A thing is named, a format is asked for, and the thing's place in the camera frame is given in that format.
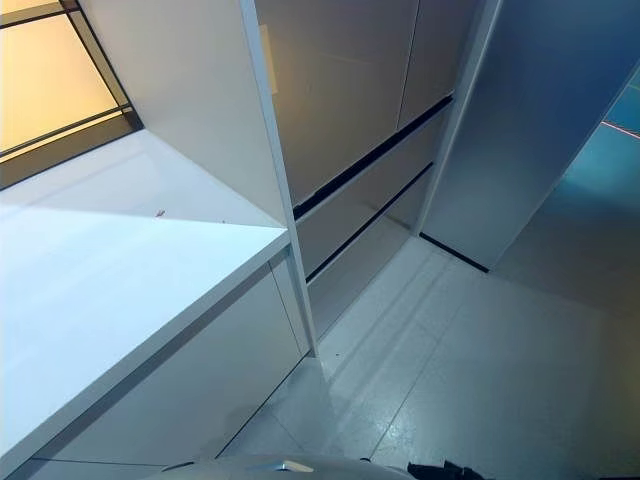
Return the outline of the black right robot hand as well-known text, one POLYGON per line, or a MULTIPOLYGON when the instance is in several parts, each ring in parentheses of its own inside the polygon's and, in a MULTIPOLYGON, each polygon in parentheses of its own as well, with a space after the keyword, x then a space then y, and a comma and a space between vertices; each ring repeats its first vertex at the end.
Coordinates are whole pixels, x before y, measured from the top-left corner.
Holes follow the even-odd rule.
POLYGON ((448 460, 442 466, 408 463, 407 472, 421 480, 486 480, 470 467, 461 467, 448 460))

